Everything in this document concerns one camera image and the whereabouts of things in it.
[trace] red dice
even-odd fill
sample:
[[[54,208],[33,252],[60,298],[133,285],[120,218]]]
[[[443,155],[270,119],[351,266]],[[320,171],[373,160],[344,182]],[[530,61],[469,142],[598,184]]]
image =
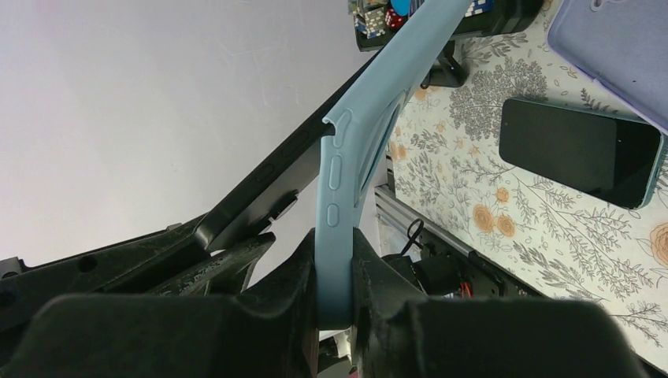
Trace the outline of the red dice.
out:
[[[397,30],[406,23],[406,17],[398,15],[393,8],[390,8],[385,14],[385,23],[391,30]]]

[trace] black phone screen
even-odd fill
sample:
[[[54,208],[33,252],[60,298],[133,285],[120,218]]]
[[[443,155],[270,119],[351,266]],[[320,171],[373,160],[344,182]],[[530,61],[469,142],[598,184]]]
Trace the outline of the black phone screen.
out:
[[[662,134],[650,124],[510,99],[504,161],[626,209],[642,205]]]

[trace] floral tablecloth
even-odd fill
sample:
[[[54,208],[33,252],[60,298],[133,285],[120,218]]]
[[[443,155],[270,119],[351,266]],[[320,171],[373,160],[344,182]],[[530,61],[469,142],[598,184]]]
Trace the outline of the floral tablecloth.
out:
[[[628,211],[499,158],[508,98],[630,113],[551,52],[557,5],[525,32],[459,43],[466,84],[415,94],[390,143],[397,197],[545,295],[599,303],[666,371],[668,164],[651,203]]]

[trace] white wall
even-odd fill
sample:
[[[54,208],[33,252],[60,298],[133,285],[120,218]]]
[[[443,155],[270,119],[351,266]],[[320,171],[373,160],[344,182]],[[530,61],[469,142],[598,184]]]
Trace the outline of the white wall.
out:
[[[0,259],[206,212],[368,58],[344,0],[0,0]],[[313,227],[314,184],[258,273]]]

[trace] lavender phone case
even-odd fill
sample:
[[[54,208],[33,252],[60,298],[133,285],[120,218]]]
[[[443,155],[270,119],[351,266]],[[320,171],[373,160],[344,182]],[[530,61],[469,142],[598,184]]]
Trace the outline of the lavender phone case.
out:
[[[668,0],[563,0],[547,43],[668,134]]]

